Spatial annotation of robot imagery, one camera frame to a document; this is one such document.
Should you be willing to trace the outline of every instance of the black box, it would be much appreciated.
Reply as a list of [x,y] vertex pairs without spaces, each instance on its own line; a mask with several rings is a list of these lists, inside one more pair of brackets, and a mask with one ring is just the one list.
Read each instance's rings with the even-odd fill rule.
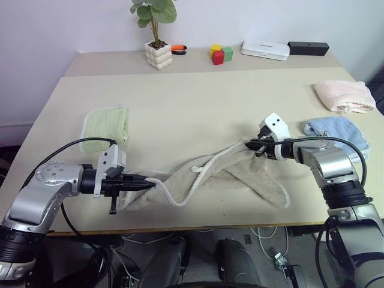
[[321,42],[288,42],[289,55],[324,56],[329,46]]

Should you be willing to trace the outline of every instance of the green towel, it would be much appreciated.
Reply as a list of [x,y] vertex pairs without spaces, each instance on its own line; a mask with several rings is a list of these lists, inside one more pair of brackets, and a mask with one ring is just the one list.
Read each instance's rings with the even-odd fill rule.
[[[105,137],[113,139],[125,150],[128,140],[128,109],[124,106],[90,111],[84,119],[81,138]],[[85,153],[103,151],[108,142],[87,141],[80,144]]]

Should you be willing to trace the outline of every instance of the red block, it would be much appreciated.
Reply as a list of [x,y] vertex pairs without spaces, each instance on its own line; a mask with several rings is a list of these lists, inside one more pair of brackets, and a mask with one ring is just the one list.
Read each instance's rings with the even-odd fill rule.
[[215,65],[224,63],[224,51],[215,51],[212,54],[212,61]]

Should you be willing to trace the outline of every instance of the yellow block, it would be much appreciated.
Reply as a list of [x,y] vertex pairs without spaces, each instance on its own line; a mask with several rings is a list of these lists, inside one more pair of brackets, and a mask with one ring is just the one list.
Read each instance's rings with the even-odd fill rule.
[[221,50],[221,45],[213,44],[211,48],[211,58],[215,51],[220,51],[220,50]]

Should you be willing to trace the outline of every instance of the green leaf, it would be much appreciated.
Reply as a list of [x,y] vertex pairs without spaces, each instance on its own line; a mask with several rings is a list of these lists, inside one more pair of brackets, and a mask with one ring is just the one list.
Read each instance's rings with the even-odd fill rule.
[[150,21],[151,21],[150,19],[139,19],[139,21],[137,21],[137,24],[139,25],[140,28],[144,28],[148,25]]
[[158,10],[151,6],[151,12],[154,19],[160,23],[172,23],[178,15],[172,0],[166,0],[166,6],[163,10]]
[[166,7],[166,0],[146,0],[146,2],[157,10],[163,10]]
[[136,12],[136,9],[137,8],[139,8],[140,7],[140,4],[133,4],[132,6],[131,6],[131,13],[133,14],[133,13],[135,13]]
[[137,9],[137,15],[140,19],[147,20],[152,17],[151,9],[148,6],[141,5]]

